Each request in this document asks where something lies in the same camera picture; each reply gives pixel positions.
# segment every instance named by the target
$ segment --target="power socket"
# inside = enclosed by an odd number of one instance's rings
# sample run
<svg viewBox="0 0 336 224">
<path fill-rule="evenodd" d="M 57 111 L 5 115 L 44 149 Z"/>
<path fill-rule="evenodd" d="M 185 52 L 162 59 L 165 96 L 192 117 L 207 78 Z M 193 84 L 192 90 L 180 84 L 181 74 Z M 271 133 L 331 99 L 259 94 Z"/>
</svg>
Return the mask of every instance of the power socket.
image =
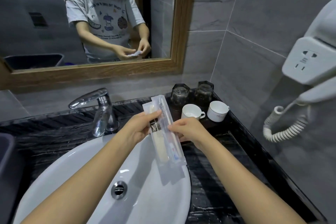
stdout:
<svg viewBox="0 0 336 224">
<path fill-rule="evenodd" d="M 313 37 L 300 38 L 282 72 L 301 84 L 314 86 L 336 73 L 336 49 Z"/>
</svg>

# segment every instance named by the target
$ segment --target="sink basin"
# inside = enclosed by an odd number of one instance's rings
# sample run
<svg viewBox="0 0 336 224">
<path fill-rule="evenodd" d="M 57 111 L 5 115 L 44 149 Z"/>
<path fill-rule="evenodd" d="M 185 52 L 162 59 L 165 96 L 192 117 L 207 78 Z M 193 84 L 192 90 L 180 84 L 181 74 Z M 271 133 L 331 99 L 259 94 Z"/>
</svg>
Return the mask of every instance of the sink basin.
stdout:
<svg viewBox="0 0 336 224">
<path fill-rule="evenodd" d="M 30 186 L 20 201 L 13 224 L 19 224 L 37 205 L 88 162 L 113 135 L 88 141 L 64 154 Z M 186 166 L 165 180 L 155 160 L 153 141 L 147 136 L 136 145 L 112 180 L 88 224 L 183 224 L 190 207 L 191 184 Z M 115 199 L 113 185 L 127 185 Z"/>
</svg>

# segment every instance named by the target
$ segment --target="white spiral cable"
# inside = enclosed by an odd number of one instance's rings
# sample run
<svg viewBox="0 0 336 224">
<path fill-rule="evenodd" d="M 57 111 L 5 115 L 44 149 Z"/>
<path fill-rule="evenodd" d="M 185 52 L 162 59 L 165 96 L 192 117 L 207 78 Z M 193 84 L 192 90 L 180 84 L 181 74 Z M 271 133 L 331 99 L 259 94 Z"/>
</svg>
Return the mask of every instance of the white spiral cable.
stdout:
<svg viewBox="0 0 336 224">
<path fill-rule="evenodd" d="M 271 115 L 267 117 L 267 119 L 264 122 L 264 127 L 263 127 L 263 135 L 264 137 L 272 142 L 272 143 L 277 143 L 283 140 L 291 139 L 295 136 L 297 136 L 299 133 L 304 130 L 304 128 L 308 124 L 308 117 L 309 117 L 309 112 L 310 112 L 310 106 L 308 106 L 308 113 L 307 115 L 301 115 L 298 117 L 298 119 L 294 122 L 293 125 L 291 125 L 288 129 L 272 134 L 271 131 L 271 126 L 277 122 L 280 117 L 289 110 L 296 102 L 292 102 L 289 104 L 285 109 L 282 106 L 277 106 L 274 108 L 272 111 Z"/>
</svg>

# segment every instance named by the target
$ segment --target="black marble countertop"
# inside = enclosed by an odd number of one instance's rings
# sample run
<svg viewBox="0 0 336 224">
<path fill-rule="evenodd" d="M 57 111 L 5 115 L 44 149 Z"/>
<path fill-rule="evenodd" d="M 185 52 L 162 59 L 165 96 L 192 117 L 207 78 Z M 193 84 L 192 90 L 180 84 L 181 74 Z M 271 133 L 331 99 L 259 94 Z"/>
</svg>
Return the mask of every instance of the black marble countertop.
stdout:
<svg viewBox="0 0 336 224">
<path fill-rule="evenodd" d="M 170 104 L 174 120 L 181 110 Z M 214 94 L 214 100 L 220 100 Z M 114 106 L 120 127 L 137 113 L 148 98 L 117 102 Z M 15 207 L 30 184 L 55 160 L 78 145 L 93 139 L 91 123 L 97 107 L 40 115 L 0 123 L 0 133 L 16 137 L 17 148 L 26 161 Z M 207 117 L 202 124 L 250 172 L 283 198 L 306 222 L 325 221 L 324 216 L 284 173 L 279 165 L 242 126 L 232 112 L 221 123 Z M 192 143 L 182 146 L 191 179 L 191 206 L 187 224 L 245 223 L 204 154 Z"/>
</svg>

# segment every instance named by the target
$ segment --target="packaged toothbrush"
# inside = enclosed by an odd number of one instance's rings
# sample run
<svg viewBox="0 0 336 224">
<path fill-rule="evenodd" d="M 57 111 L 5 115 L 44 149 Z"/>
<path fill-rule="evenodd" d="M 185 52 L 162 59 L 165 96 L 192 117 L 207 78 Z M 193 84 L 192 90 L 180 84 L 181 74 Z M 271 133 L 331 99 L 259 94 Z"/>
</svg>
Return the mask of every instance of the packaged toothbrush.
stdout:
<svg viewBox="0 0 336 224">
<path fill-rule="evenodd" d="M 170 165 L 170 167 L 178 167 L 186 165 L 181 143 L 176 133 L 168 129 L 168 125 L 173 124 L 166 99 L 163 95 L 152 97 L 152 102 L 143 104 L 145 113 L 152 113 L 162 110 L 155 120 L 150 122 L 150 133 L 153 139 L 156 159 L 160 166 Z"/>
</svg>

